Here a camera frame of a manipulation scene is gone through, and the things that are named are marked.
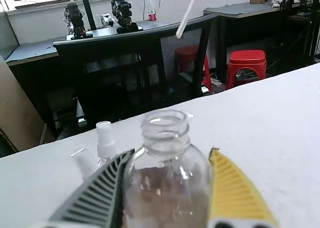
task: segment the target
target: window sill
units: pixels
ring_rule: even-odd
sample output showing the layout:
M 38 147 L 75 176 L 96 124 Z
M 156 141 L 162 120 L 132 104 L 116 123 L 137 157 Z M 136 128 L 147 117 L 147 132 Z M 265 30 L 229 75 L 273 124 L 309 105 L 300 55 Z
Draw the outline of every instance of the window sill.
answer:
M 106 0 L 89 0 L 90 3 L 103 2 L 103 1 L 106 1 Z M 77 1 L 71 0 L 70 2 L 75 2 L 77 4 L 83 3 L 82 0 L 77 0 Z M 13 15 L 19 15 L 19 14 L 38 12 L 38 11 L 42 11 L 42 10 L 64 8 L 67 3 L 68 2 L 59 3 L 59 4 L 51 4 L 51 5 L 44 5 L 44 6 L 39 6 L 39 7 L 31 7 L 31 8 L 25 8 L 25 9 L 19 9 L 19 10 L 11 10 L 11 11 L 7 11 L 7 15 L 13 16 Z

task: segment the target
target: white spray cap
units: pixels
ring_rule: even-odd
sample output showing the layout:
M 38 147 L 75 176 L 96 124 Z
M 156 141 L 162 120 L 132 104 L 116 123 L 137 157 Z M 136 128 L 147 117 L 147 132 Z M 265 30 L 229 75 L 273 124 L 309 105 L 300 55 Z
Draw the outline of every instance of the white spray cap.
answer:
M 111 158 L 117 154 L 115 141 L 112 135 L 111 123 L 109 121 L 103 121 L 97 123 L 96 133 L 98 135 L 98 156 L 101 159 Z
M 83 180 L 89 178 L 96 170 L 99 169 L 98 163 L 85 147 L 73 153 L 71 157 L 77 164 Z

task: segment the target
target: red plastic stool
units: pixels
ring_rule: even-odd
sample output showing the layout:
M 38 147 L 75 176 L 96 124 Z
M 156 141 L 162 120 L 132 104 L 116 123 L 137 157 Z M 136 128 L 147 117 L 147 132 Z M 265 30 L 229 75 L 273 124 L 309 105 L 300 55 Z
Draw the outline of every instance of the red plastic stool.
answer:
M 250 69 L 256 73 L 259 80 L 266 78 L 267 60 L 262 50 L 242 50 L 231 53 L 228 66 L 228 79 L 226 89 L 235 86 L 235 77 L 238 71 Z
M 195 62 L 198 56 L 199 46 L 187 46 L 175 50 L 179 72 L 187 72 L 191 62 Z M 208 57 L 205 55 L 204 59 L 204 81 L 202 82 L 210 92 L 213 92 L 211 84 Z

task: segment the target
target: mesh chair back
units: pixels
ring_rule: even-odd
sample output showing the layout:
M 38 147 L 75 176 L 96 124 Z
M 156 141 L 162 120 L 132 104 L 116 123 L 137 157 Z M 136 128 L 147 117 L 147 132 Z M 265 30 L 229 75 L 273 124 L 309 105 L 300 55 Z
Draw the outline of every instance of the mesh chair back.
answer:
M 66 75 L 92 124 L 117 121 L 179 102 L 166 97 L 181 92 L 186 100 L 201 95 L 203 65 L 212 18 L 190 20 L 180 40 L 179 24 L 136 33 L 54 42 Z M 195 49 L 196 58 L 181 70 L 176 50 Z

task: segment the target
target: red bottle label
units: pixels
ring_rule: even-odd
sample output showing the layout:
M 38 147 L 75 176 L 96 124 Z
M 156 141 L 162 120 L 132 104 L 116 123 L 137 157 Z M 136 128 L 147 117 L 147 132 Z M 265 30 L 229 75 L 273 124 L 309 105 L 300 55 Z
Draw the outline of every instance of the red bottle label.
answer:
M 156 11 L 154 9 L 149 9 L 148 10 L 148 15 L 149 15 L 149 21 L 156 21 Z

